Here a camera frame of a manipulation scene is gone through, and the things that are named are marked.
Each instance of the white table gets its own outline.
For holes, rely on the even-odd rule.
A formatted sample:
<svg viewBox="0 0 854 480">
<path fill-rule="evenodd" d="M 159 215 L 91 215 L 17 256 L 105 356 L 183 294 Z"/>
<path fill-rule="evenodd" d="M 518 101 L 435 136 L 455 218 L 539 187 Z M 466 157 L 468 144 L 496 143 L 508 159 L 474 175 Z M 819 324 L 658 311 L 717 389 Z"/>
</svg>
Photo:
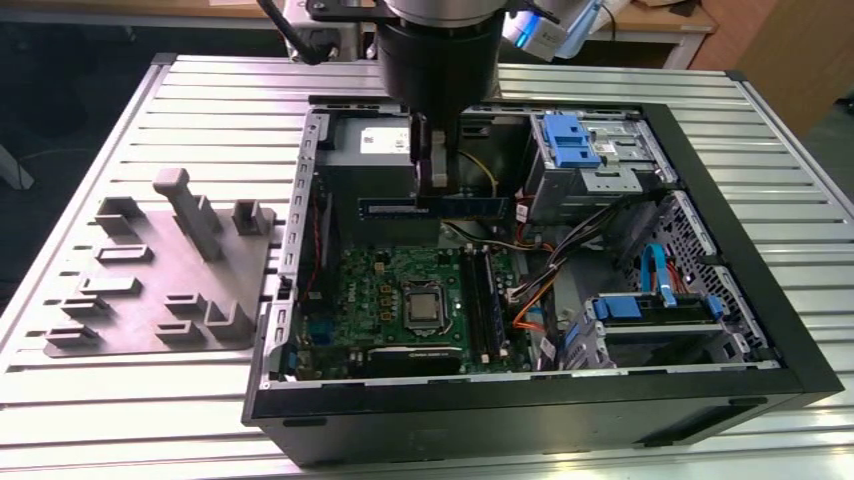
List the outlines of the white table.
<svg viewBox="0 0 854 480">
<path fill-rule="evenodd" d="M 39 336 L 61 314 L 103 233 L 104 195 L 168 208 L 150 187 L 164 165 L 194 193 L 287 211 L 307 95 L 382 95 L 372 63 L 162 56 L 107 139 L 0 321 L 0 473 L 44 478 L 298 474 L 240 424 L 250 352 L 53 360 Z M 751 86 L 721 73 L 503 65 L 504 98 L 670 105 L 849 391 L 766 415 L 690 447 L 346 467 L 420 476 L 843 478 L 854 471 L 854 208 Z M 271 265 L 278 251 L 271 252 Z"/>
</svg>

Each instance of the motherboard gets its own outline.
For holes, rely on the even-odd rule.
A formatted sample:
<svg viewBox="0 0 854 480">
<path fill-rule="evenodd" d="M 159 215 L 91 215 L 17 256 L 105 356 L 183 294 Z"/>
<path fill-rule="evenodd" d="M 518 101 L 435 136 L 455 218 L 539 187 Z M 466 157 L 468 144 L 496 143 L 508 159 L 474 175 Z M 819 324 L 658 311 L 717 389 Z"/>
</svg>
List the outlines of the motherboard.
<svg viewBox="0 0 854 480">
<path fill-rule="evenodd" d="M 411 371 L 414 363 L 424 374 L 530 369 L 527 340 L 506 330 L 515 281 L 503 249 L 346 250 L 332 313 L 306 322 L 302 376 L 396 376 L 396 365 Z"/>
</svg>

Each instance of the open computer tower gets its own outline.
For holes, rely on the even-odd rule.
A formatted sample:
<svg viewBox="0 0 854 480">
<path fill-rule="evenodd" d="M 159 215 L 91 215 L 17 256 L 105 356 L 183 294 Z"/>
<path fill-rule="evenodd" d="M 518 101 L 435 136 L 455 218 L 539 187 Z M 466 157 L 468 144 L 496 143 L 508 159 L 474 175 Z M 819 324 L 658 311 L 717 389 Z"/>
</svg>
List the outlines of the open computer tower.
<svg viewBox="0 0 854 480">
<path fill-rule="evenodd" d="M 842 389 L 663 105 L 314 98 L 243 421 L 300 465 L 694 443 Z"/>
</svg>

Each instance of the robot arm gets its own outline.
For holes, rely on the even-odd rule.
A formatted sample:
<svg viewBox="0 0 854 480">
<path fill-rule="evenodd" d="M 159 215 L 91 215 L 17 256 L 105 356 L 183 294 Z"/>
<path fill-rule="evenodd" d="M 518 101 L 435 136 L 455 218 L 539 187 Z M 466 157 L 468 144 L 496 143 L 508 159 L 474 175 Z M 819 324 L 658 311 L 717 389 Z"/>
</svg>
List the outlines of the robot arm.
<svg viewBox="0 0 854 480">
<path fill-rule="evenodd" d="M 330 47 L 308 45 L 272 1 L 258 3 L 306 63 L 323 61 Z M 542 17 L 538 31 L 543 32 L 554 31 L 547 25 L 561 25 L 561 20 L 532 0 L 376 0 L 374 7 L 350 7 L 330 0 L 310 1 L 306 8 L 315 21 L 376 24 L 386 91 L 410 110 L 410 159 L 419 204 L 458 193 L 459 115 L 492 92 L 504 17 Z M 527 36 L 528 40 L 542 37 Z"/>
</svg>

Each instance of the blue light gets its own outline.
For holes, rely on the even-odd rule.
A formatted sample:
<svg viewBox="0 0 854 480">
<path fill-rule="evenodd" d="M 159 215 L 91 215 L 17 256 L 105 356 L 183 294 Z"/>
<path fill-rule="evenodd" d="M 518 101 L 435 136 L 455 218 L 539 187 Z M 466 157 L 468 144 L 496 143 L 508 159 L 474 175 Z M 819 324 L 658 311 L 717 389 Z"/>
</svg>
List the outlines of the blue light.
<svg viewBox="0 0 854 480">
<path fill-rule="evenodd" d="M 516 48 L 522 48 L 534 35 L 534 30 L 536 30 L 536 25 L 539 25 L 539 17 L 536 15 L 531 15 L 531 19 L 528 20 L 527 25 L 522 29 L 522 35 L 516 39 Z"/>
</svg>

